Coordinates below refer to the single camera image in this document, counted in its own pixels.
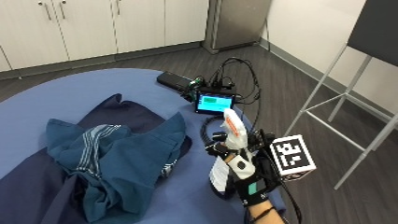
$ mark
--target metal stand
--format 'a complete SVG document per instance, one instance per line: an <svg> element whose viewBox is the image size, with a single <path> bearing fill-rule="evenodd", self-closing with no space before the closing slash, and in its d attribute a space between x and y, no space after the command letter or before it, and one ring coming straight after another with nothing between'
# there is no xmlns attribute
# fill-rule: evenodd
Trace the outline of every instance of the metal stand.
<svg viewBox="0 0 398 224"><path fill-rule="evenodd" d="M336 184L334 189L338 189L340 186L344 184L344 182L346 181L346 179L348 179L349 176L350 176L350 173L352 173L353 170L357 168L357 166L360 165L361 161L368 157L370 151L372 151L372 150L374 151L374 150L380 147L380 145L382 144L382 142L384 142L385 139L388 138L390 132L394 130L394 127L396 127L396 125L397 125L397 123L398 123L398 113L397 113L397 114L394 115L394 117L392 118L389 115L386 115L386 114L382 113L380 110L377 110L373 106L368 105L366 103L364 103L361 100L358 100L356 97L353 97L353 96L350 95L350 91L352 91L354 85L357 84L358 79L360 79L360 77L362 76L364 71L365 71L365 69L366 69L366 67L368 67L368 65L369 65L369 63L370 63L370 59L372 59L372 57L370 57L369 55L368 55L368 57L365 58L365 61L362 62L362 65L361 65L361 67L360 67L360 69L358 69L358 71L357 71L357 74L356 74L356 76L354 76L352 82L350 82L350 85L349 85L348 88L346 88L345 93L342 93L342 94L340 94L338 96L333 97L330 100L322 102L321 104L314 105L314 106L312 106L310 108L308 108L308 106L309 106L309 104L310 104L310 102L312 102L312 99L313 99L313 97L314 97L314 95L316 95L318 89L320 89L321 86L324 85L325 79L326 79L326 77L329 76L329 74L330 74L330 72L332 72L332 70L333 70L333 68L334 68L334 66L336 66L336 64L337 64L337 62L338 62L338 60L340 60L340 58L341 58L342 53L344 53L345 50L346 50L346 48L348 48L348 43L344 45L342 49L338 51L338 54L337 54L337 56L336 56L336 58L334 58L334 60L333 60L333 62L332 62L332 66L329 67L329 69L328 69L328 71L326 71L324 77L321 78L321 80L320 80L320 82L318 82L318 84L317 84L317 86L316 86L316 88L314 88L314 90L313 90L313 93L312 93L312 95L310 95L310 97L309 97L306 103L304 104L301 110L298 111L298 114L297 114L297 116L296 116L296 118L294 118L294 121L293 121L293 123L292 123L292 125L290 125L288 131L285 132L285 136L286 136L286 135L289 134L289 132L292 131L292 129L293 129L293 127L294 127L294 125L296 125L296 123L297 123L297 121L298 121L301 115L302 115L304 113L306 113L306 114L310 115L310 117L314 118L321 124L324 124L324 125L325 125L325 126L334 132L334 133L337 133L337 134L338 134L338 135L340 135L340 136L341 136L349 143L352 143L360 150L364 151L362 154L361 154L361 156L360 156L360 158L357 159L356 163L352 165L352 167L350 167L350 169L348 170L348 172L345 173L344 177L340 179L338 183ZM385 119L389 119L389 123L388 123L386 127L384 128L382 132L378 133L378 135L376 136L374 140L372 141L370 145L369 145L366 148L361 147L354 141L352 141L352 140L349 139L349 137L348 137L346 135L344 135L341 132L338 132L328 122L325 122L320 117L317 117L317 116L310 112L312 109L314 109L314 108L317 108L318 106L321 106L321 105L324 105L324 104L326 104L326 103L329 103L329 102L337 100L338 98L340 98L340 102L337 103L337 106L336 106L336 108L334 108L334 110L333 110L333 112L332 112L332 115L330 115L330 117L329 117L329 121L332 121L332 120L334 119L334 116L336 116L336 114L337 114L337 112L338 112L338 109L340 109L341 105L345 103L346 99L350 99L350 100L354 101L357 104L362 105L365 108L368 108L368 109L372 110L374 113L377 113L380 116L382 116Z"/></svg>

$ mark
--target blue tablecloth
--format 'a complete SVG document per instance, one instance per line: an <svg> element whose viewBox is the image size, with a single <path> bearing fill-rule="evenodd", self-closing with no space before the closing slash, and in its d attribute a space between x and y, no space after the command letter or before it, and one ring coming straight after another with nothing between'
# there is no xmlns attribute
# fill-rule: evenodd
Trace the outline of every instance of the blue tablecloth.
<svg viewBox="0 0 398 224"><path fill-rule="evenodd" d="M140 223L242 223L240 199L221 200L209 187L216 158L204 151L200 126L211 116L195 113L193 106L179 94L156 82L160 74L161 71L144 69L87 72L52 80L4 101L0 104L0 178L47 146L48 119L77 123L107 97L121 93L124 100L147 106L165 119L180 111L187 134L193 139L189 153L156 189ZM215 122L209 126L209 133L221 131L219 125ZM270 198L285 209L278 192Z"/></svg>

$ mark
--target display screen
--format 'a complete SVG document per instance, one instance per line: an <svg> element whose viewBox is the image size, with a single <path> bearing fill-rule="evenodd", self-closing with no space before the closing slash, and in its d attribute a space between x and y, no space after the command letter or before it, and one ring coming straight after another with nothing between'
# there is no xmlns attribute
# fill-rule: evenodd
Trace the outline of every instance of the display screen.
<svg viewBox="0 0 398 224"><path fill-rule="evenodd" d="M231 108L234 102L234 96L215 95L203 93L199 96L199 110L224 112L225 108Z"/></svg>

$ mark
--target gray floor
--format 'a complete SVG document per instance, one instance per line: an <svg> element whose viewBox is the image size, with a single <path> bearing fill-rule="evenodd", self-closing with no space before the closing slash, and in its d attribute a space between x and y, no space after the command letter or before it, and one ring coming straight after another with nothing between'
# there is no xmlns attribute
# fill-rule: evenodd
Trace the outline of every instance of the gray floor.
<svg viewBox="0 0 398 224"><path fill-rule="evenodd" d="M313 91L316 81L260 46L227 50L217 55L211 55L201 48L188 49L24 77L22 80L3 80L0 102L55 78L107 68L149 68L187 77L211 77L223 61L232 56L252 61L262 87L257 128L281 136ZM231 64L225 75L236 81L238 93L252 90L250 73L242 65ZM334 95L322 88L313 103ZM254 120L256 109L256 104L245 107L250 120ZM332 105L318 108L314 113L325 119L332 113ZM384 128L384 123L356 105L345 103L333 126L366 146ZM305 179L288 184L301 206L304 223L398 223L398 132L394 131L380 150L370 153L340 190L334 190L333 186L360 156L360 151L306 116L298 121L293 133L304 135L317 165L317 170ZM288 219L296 223L290 205L289 209Z"/></svg>

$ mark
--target white cabinet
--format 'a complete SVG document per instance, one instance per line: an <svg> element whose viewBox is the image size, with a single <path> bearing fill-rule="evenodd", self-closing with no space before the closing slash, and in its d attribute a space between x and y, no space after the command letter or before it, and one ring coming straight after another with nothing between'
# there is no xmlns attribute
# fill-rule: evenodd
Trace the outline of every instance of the white cabinet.
<svg viewBox="0 0 398 224"><path fill-rule="evenodd" d="M49 0L2 0L0 43L14 69L68 60Z"/></svg>
<svg viewBox="0 0 398 224"><path fill-rule="evenodd" d="M71 60L115 54L109 0L52 0Z"/></svg>
<svg viewBox="0 0 398 224"><path fill-rule="evenodd" d="M165 0L165 46L203 41L209 0Z"/></svg>
<svg viewBox="0 0 398 224"><path fill-rule="evenodd" d="M119 52L164 46L164 0L111 0Z"/></svg>
<svg viewBox="0 0 398 224"><path fill-rule="evenodd" d="M10 64L0 46L0 72L10 71Z"/></svg>

